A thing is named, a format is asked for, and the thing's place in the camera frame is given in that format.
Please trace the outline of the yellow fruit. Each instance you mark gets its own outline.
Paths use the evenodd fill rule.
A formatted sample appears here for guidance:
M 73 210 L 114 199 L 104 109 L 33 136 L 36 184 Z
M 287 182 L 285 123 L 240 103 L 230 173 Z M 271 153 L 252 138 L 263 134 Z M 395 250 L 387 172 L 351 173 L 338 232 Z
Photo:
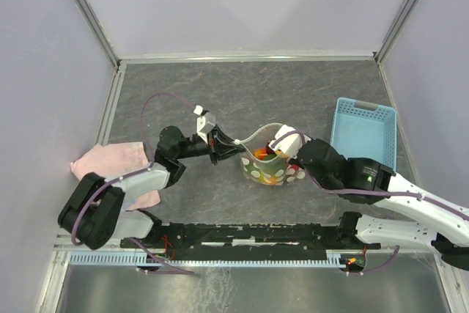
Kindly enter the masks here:
M 287 158 L 288 157 L 288 155 L 285 152 L 283 152 L 282 150 L 276 150 L 276 154 L 277 154 L 277 156 L 279 156 L 281 158 Z

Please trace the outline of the bright red fruit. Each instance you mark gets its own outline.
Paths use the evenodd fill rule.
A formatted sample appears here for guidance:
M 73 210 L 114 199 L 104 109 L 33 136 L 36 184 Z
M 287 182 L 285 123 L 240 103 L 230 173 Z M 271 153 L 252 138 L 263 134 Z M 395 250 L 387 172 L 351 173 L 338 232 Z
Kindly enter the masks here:
M 254 150 L 254 157 L 263 161 L 268 156 L 267 149 L 265 147 Z

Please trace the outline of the clear polka dot zip bag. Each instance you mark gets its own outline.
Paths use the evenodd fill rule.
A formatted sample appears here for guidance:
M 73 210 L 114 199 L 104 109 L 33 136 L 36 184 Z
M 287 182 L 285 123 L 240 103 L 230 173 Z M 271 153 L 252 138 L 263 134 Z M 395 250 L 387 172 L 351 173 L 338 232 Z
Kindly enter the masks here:
M 280 186 L 289 185 L 306 176 L 300 167 L 289 164 L 288 158 L 281 158 L 278 163 L 262 165 L 257 163 L 258 159 L 254 157 L 254 150 L 263 147 L 267 149 L 268 154 L 275 154 L 268 144 L 282 125 L 284 124 L 275 122 L 263 125 L 248 138 L 235 141 L 238 146 L 245 148 L 245 152 L 240 153 L 240 165 L 247 179 L 262 185 Z

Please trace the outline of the green round fruit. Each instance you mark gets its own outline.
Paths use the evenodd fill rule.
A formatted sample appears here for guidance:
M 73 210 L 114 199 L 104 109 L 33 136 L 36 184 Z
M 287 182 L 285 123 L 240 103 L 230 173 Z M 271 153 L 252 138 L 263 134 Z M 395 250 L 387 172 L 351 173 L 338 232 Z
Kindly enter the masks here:
M 260 163 L 262 165 L 268 165 L 272 163 L 278 163 L 280 160 L 281 160 L 281 157 L 277 154 L 266 154 L 266 155 L 261 155 L 257 163 Z

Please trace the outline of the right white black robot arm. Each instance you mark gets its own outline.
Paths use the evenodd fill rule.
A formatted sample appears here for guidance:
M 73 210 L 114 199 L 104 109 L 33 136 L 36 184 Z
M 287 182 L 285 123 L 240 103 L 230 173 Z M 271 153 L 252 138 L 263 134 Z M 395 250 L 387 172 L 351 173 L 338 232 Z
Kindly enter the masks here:
M 405 216 L 385 220 L 359 216 L 336 230 L 343 247 L 378 243 L 430 250 L 445 263 L 468 269 L 468 209 L 432 194 L 371 158 L 345 158 L 321 139 L 298 142 L 293 153 L 322 190 L 352 203 L 373 205 Z

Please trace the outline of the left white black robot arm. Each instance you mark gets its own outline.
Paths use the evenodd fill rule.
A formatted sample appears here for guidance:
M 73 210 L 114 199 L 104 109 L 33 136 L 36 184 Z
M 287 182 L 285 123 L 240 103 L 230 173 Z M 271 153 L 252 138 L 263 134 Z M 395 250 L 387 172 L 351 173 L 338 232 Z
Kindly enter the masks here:
M 150 191 L 161 191 L 179 181 L 182 160 L 207 155 L 212 163 L 245 152 L 245 147 L 229 138 L 218 126 L 208 134 L 186 137 L 169 126 L 160 132 L 154 159 L 148 166 L 117 177 L 104 178 L 94 172 L 78 183 L 58 216 L 58 225 L 72 242 L 97 250 L 111 239 L 136 237 L 147 247 L 159 244 L 162 229 L 158 220 L 144 210 L 126 211 L 124 203 Z

